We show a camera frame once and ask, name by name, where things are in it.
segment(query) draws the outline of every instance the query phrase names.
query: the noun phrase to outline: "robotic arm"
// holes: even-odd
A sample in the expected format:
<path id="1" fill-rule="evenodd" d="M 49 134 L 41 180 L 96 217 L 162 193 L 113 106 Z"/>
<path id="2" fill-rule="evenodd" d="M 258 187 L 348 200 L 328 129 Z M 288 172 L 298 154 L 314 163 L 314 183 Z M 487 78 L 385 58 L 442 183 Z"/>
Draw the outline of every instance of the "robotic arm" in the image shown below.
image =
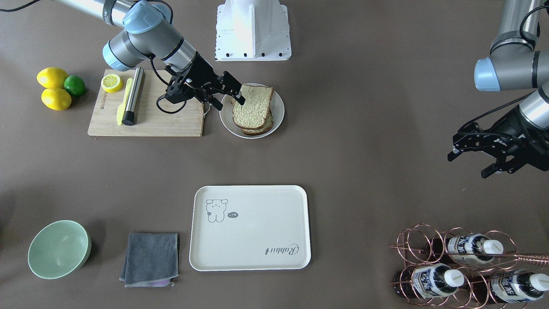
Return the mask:
<path id="1" fill-rule="evenodd" d="M 454 149 L 448 161 L 467 151 L 485 152 L 496 162 L 481 171 L 482 178 L 496 172 L 514 173 L 526 164 L 549 170 L 549 51 L 534 51 L 540 32 L 539 12 L 547 8 L 542 0 L 505 1 L 490 56 L 475 66 L 475 85 L 480 91 L 541 87 L 463 125 L 453 136 Z M 522 103 L 489 129 L 483 130 L 475 122 L 519 101 Z"/>
<path id="2" fill-rule="evenodd" d="M 171 9 L 141 0 L 55 0 L 124 28 L 103 47 L 103 57 L 113 69 L 126 71 L 145 59 L 160 58 L 172 78 L 165 98 L 173 104 L 192 97 L 218 110 L 223 105 L 213 95 L 235 98 L 241 105 L 242 86 L 229 72 L 215 74 L 212 66 L 177 32 L 169 20 Z"/>

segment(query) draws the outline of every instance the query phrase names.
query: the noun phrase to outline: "table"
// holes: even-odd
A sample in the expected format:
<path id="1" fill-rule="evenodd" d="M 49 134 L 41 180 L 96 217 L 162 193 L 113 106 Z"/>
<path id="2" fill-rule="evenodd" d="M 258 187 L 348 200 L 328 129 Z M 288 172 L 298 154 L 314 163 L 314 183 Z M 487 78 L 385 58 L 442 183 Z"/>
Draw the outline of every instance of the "table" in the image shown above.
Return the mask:
<path id="1" fill-rule="evenodd" d="M 498 229 L 522 252 L 549 252 L 549 173 L 526 166 L 482 179 L 492 158 L 446 160 L 463 123 L 528 93 L 474 87 L 474 64 L 488 55 L 501 1 L 282 1 L 293 55 L 270 63 L 214 61 L 222 2 L 171 1 L 174 26 L 216 72 L 280 94 L 284 121 L 264 139 L 232 135 L 216 112 L 202 137 L 88 136 L 108 68 L 101 50 L 120 29 L 52 1 L 1 14 L 1 308 L 412 308 L 392 291 L 403 262 L 389 246 L 417 223 Z M 544 13 L 540 23 L 546 49 Z M 87 93 L 65 111 L 47 109 L 35 78 L 45 67 L 82 77 Z M 306 268 L 191 268 L 199 188 L 278 184 L 308 194 Z M 77 272 L 43 280 L 29 270 L 27 250 L 61 219 L 89 231 L 92 253 Z M 132 232 L 179 233 L 173 288 L 125 289 L 118 281 Z"/>

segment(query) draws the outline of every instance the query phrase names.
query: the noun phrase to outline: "bottle label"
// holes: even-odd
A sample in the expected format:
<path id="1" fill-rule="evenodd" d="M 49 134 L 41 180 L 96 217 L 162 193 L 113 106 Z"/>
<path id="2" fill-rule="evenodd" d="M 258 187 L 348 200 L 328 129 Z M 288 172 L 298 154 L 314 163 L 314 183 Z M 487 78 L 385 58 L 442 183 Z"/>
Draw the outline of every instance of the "bottle label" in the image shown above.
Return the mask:
<path id="1" fill-rule="evenodd" d="M 452 260 L 456 261 L 462 265 L 479 265 L 486 264 L 490 262 L 480 260 L 476 255 L 453 255 L 452 253 L 474 253 L 473 251 L 473 240 L 477 236 L 482 236 L 482 234 L 473 234 L 467 236 L 455 236 L 450 239 L 448 245 L 448 253 Z"/>
<path id="2" fill-rule="evenodd" d="M 518 271 L 495 274 L 490 280 L 492 293 L 505 302 L 527 302 L 540 299 L 541 297 L 530 297 L 520 289 L 517 283 L 518 275 L 513 275 L 516 272 Z"/>
<path id="3" fill-rule="evenodd" d="M 413 271 L 412 286 L 417 294 L 423 298 L 444 297 L 451 294 L 442 292 L 434 284 L 433 273 L 441 264 L 419 267 Z"/>

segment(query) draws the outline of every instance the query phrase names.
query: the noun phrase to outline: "gray towel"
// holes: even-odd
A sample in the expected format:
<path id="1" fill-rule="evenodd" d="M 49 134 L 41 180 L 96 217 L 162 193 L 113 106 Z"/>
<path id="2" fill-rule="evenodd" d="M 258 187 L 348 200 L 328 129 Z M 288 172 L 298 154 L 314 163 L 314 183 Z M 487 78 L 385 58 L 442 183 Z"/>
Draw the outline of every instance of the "gray towel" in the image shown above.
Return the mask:
<path id="1" fill-rule="evenodd" d="M 125 287 L 167 286 L 179 275 L 177 234 L 131 233 L 120 274 Z"/>

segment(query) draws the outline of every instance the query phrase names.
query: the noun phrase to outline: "bowl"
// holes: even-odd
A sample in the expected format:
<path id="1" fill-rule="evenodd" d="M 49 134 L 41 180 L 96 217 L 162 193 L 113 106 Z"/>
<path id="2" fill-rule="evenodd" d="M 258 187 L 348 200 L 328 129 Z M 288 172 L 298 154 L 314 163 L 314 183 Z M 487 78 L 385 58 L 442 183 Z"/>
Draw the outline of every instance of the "bowl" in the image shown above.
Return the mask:
<path id="1" fill-rule="evenodd" d="M 79 269 L 88 259 L 92 242 L 78 222 L 61 220 L 43 228 L 32 240 L 28 262 L 43 279 L 58 279 Z"/>
<path id="2" fill-rule="evenodd" d="M 264 86 L 262 84 L 255 84 L 255 83 L 250 83 L 246 85 Z M 271 98 L 271 114 L 273 116 L 273 127 L 269 131 L 260 135 L 255 135 L 255 136 L 246 135 L 242 133 L 242 131 L 240 130 L 239 127 L 237 127 L 237 125 L 234 124 L 233 104 L 231 104 L 231 97 L 228 95 L 223 96 L 223 100 L 221 101 L 221 103 L 223 104 L 223 108 L 219 112 L 221 122 L 223 122 L 223 125 L 225 126 L 225 128 L 227 128 L 227 130 L 229 130 L 229 132 L 231 132 L 232 134 L 238 137 L 242 137 L 243 139 L 249 139 L 249 140 L 260 139 L 262 137 L 265 137 L 273 133 L 276 129 L 278 129 L 278 127 L 280 126 L 280 123 L 282 123 L 282 119 L 284 118 L 284 102 L 282 101 L 282 98 L 280 97 L 280 95 L 278 95 L 278 93 L 274 91 L 273 97 Z"/>

